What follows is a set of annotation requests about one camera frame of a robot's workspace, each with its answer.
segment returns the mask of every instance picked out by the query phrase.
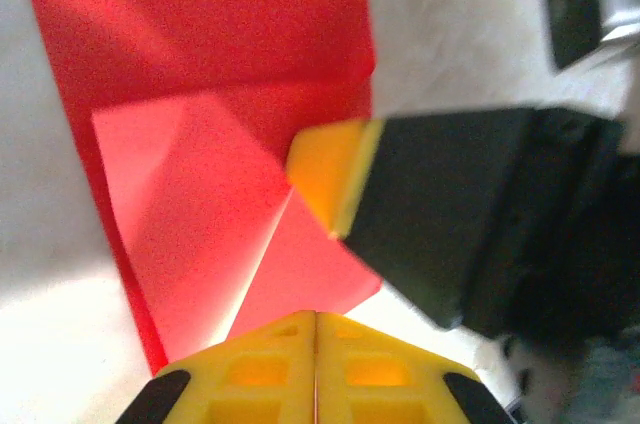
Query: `red sheet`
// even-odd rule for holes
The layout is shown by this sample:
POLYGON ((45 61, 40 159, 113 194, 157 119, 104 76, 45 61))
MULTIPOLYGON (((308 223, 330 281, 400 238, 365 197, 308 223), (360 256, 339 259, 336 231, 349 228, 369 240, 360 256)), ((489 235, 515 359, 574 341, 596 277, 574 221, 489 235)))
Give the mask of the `red sheet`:
POLYGON ((367 0, 33 4, 153 370, 206 345, 260 262, 247 299, 257 292, 276 315, 295 307, 291 286, 305 307, 335 311, 375 288, 346 252, 311 237, 299 203, 276 231, 291 242, 276 239, 263 259, 295 132, 370 112, 367 0), (306 278, 274 272, 283 260, 306 278), (318 285, 344 272, 349 286, 318 285))

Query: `rectangular hole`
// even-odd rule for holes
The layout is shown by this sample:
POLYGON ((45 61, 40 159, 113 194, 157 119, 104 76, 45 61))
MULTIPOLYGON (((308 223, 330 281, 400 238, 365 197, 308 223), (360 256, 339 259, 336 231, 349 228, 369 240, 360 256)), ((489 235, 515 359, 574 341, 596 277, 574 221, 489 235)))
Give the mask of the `rectangular hole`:
POLYGON ((408 386, 409 370, 400 361, 389 356, 351 357, 346 365, 347 384, 350 386, 408 386))
POLYGON ((219 401, 209 408, 210 424, 278 424, 280 403, 277 401, 219 401))
POLYGON ((231 363, 225 384, 232 386, 283 386, 288 363, 278 356, 242 356, 231 363))
POLYGON ((416 401, 356 401, 351 403, 353 424, 430 424, 416 401))

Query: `yellow plastic part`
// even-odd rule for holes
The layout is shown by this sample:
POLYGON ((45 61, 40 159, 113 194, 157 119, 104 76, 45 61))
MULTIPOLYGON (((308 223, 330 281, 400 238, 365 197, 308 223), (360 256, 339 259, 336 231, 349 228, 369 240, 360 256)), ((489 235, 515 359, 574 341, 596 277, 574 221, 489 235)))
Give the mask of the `yellow plastic part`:
POLYGON ((468 424, 443 375, 470 369, 334 314, 318 314, 322 424, 468 424))
POLYGON ((298 312, 164 368, 191 374, 165 424, 313 423, 315 328, 298 312))
POLYGON ((349 234, 383 129, 353 119, 305 129, 291 145, 289 181, 332 237, 349 234))

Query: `white surface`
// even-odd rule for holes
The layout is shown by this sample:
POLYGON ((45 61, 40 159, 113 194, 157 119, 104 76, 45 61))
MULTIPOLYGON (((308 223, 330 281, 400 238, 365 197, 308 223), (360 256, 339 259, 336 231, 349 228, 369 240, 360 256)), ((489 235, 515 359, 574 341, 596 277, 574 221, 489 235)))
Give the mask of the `white surface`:
MULTIPOLYGON (((372 0, 372 13, 380 114, 577 99, 613 115, 638 95, 631 64, 554 77, 540 0, 372 0)), ((389 289, 352 315, 494 367, 491 346, 433 331, 389 289)), ((0 336, 0 422, 110 422, 149 377, 29 0, 0 0, 0 336)))

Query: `red paper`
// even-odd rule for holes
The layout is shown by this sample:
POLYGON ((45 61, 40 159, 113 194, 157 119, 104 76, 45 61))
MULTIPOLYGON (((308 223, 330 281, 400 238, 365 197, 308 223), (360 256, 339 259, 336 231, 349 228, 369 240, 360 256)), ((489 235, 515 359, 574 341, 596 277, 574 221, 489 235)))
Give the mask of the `red paper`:
MULTIPOLYGON (((281 165, 295 132, 368 115, 367 0, 33 4, 157 369, 201 348, 252 278, 286 200, 281 165)), ((261 265, 277 267, 281 258, 301 265, 316 254, 319 266, 326 242, 309 237, 310 217, 284 212, 283 226, 310 234, 278 233, 305 246, 278 244, 261 265)), ((305 292, 313 273, 324 272, 315 269, 300 294, 313 304, 315 292, 317 302, 333 300, 332 310, 345 310, 349 296, 363 295, 378 280, 345 252, 331 256, 334 270, 356 266, 353 288, 332 298, 326 288, 305 292)), ((272 289, 260 295, 274 311, 293 305, 281 297, 282 286, 291 284, 286 276, 273 279, 284 282, 258 276, 256 285, 272 289)))

